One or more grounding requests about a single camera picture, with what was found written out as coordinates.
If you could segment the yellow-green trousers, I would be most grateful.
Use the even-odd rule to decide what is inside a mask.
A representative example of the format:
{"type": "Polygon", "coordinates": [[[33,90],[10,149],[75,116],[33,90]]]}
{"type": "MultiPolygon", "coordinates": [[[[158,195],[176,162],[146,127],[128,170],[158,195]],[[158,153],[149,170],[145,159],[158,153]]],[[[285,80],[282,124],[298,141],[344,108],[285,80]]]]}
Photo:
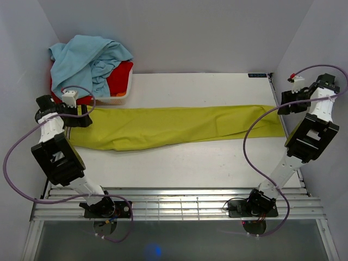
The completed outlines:
{"type": "Polygon", "coordinates": [[[283,137],[268,105],[174,108],[96,108],[88,127],[69,127],[72,145],[93,150],[136,151],[189,142],[283,137]]]}

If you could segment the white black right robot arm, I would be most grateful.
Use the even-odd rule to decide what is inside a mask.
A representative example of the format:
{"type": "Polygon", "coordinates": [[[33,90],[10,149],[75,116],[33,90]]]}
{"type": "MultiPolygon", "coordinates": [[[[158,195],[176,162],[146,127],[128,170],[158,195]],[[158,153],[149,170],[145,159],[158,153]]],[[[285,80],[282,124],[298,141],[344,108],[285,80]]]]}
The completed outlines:
{"type": "Polygon", "coordinates": [[[281,95],[280,115],[306,112],[304,119],[285,142],[285,154],[268,179],[253,189],[246,201],[246,211],[252,216],[265,216],[276,208],[279,190],[291,176],[310,161],[317,160],[339,131],[333,123],[332,109],[340,88],[331,74],[321,74],[309,87],[304,78],[293,76],[293,88],[281,95]]]}

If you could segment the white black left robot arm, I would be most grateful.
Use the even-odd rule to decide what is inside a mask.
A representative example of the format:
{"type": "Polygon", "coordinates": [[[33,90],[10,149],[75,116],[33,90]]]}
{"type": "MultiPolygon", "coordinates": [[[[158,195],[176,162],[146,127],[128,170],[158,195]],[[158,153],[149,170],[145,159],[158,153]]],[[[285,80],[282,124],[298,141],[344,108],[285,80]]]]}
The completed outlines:
{"type": "Polygon", "coordinates": [[[67,127],[90,126],[90,116],[76,117],[78,108],[75,102],[55,103],[50,95],[38,97],[36,103],[39,109],[35,120],[40,125],[41,136],[31,152],[48,180],[83,194],[85,202],[80,207],[89,213],[104,218],[114,215],[115,203],[107,196],[107,191],[84,174],[85,164],[65,135],[67,127]]]}

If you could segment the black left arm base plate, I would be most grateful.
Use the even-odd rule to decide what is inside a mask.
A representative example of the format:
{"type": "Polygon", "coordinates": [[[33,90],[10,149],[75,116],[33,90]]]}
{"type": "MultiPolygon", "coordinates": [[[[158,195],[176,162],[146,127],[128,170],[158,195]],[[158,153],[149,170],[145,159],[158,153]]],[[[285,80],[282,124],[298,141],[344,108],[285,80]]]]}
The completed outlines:
{"type": "Polygon", "coordinates": [[[130,213],[130,207],[125,201],[114,201],[114,212],[112,216],[102,216],[99,214],[95,214],[90,212],[87,207],[88,205],[86,203],[80,203],[79,206],[84,209],[84,214],[83,216],[85,218],[105,218],[105,219],[111,219],[111,218],[130,218],[131,213],[130,213]]]}

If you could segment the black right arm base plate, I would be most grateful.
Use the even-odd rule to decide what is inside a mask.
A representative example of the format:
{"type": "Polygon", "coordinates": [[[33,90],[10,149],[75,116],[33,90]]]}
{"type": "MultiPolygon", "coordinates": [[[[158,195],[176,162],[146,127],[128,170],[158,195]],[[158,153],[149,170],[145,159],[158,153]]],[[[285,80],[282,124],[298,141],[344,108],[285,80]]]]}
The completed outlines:
{"type": "Polygon", "coordinates": [[[230,218],[278,217],[278,210],[272,202],[271,204],[255,203],[241,197],[231,198],[226,201],[222,210],[226,211],[230,218]]]}

